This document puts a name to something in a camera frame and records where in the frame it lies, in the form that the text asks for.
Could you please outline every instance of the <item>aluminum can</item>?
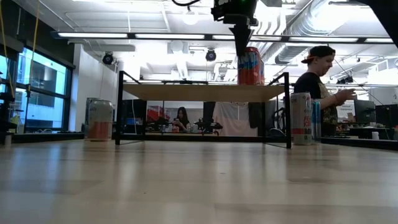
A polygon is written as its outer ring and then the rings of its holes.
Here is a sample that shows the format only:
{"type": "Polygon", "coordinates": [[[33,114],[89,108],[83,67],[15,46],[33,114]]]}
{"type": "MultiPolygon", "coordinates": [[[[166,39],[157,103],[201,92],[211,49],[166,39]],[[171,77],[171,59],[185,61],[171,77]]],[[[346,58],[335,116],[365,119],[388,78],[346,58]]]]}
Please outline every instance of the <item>aluminum can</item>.
{"type": "Polygon", "coordinates": [[[261,56],[257,48],[246,47],[238,57],[238,85],[258,85],[261,56]]]}
{"type": "Polygon", "coordinates": [[[113,105],[108,100],[93,100],[88,112],[88,139],[109,141],[112,137],[113,105]]]}
{"type": "Polygon", "coordinates": [[[90,104],[91,104],[91,102],[92,101],[95,101],[95,100],[100,100],[99,98],[87,98],[86,99],[86,115],[85,115],[85,139],[87,139],[87,137],[88,137],[88,128],[89,128],[89,122],[90,122],[90,120],[88,119],[88,113],[89,113],[89,110],[90,110],[90,104]]]}
{"type": "Polygon", "coordinates": [[[321,103],[312,100],[312,140],[315,144],[321,142],[321,129],[321,103]]]}
{"type": "Polygon", "coordinates": [[[294,145],[312,144],[312,104],[310,93],[293,93],[290,96],[290,114],[294,145]]]}

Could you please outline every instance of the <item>blue can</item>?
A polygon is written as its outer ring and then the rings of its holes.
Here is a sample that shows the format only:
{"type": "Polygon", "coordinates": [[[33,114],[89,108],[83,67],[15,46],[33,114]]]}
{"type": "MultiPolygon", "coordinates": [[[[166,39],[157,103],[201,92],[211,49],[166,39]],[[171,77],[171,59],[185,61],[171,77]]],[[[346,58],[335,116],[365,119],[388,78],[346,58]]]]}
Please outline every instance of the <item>blue can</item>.
{"type": "Polygon", "coordinates": [[[319,100],[312,100],[312,139],[314,143],[321,141],[321,123],[321,103],[319,100]]]}

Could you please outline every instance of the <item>wooden table surface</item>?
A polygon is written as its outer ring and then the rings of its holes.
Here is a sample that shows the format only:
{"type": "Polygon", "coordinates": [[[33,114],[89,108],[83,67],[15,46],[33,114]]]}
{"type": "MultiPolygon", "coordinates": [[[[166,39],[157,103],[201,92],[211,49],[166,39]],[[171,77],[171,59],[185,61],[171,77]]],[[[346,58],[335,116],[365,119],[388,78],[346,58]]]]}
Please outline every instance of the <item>wooden table surface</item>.
{"type": "Polygon", "coordinates": [[[14,144],[0,223],[396,224],[397,177],[395,152],[325,144],[14,144]]]}
{"type": "Polygon", "coordinates": [[[283,86],[259,85],[136,85],[123,90],[154,101],[267,102],[284,92],[283,86]]]}

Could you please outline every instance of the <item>glass window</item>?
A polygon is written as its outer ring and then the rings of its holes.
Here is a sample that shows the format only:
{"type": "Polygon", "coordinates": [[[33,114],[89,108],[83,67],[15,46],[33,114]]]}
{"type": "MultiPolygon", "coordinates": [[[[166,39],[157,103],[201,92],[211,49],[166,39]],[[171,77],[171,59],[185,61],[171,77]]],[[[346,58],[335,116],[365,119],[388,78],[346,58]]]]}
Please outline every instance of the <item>glass window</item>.
{"type": "Polygon", "coordinates": [[[65,94],[67,68],[44,57],[34,54],[33,71],[30,75],[32,51],[24,49],[19,54],[17,82],[30,84],[54,93],[65,94]]]}
{"type": "Polygon", "coordinates": [[[63,117],[62,98],[31,92],[27,107],[27,127],[61,128],[63,117]]]}
{"type": "Polygon", "coordinates": [[[0,93],[5,93],[6,92],[6,86],[4,84],[0,85],[0,93]]]}
{"type": "Polygon", "coordinates": [[[7,78],[7,60],[4,56],[0,55],[0,78],[7,78]]]}

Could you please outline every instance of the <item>man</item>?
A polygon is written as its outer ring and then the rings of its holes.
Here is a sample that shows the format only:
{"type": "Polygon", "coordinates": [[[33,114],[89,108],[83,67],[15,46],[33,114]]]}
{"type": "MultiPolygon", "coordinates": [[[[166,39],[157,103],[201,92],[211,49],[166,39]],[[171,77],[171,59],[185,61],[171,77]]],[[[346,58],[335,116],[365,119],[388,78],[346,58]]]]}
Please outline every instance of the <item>man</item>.
{"type": "Polygon", "coordinates": [[[330,95],[320,77],[324,76],[333,66],[336,51],[329,46],[317,46],[310,50],[302,63],[308,64],[308,70],[296,82],[295,93],[309,92],[312,99],[320,100],[322,136],[334,136],[337,125],[336,106],[346,100],[354,99],[354,90],[341,90],[330,95]]]}

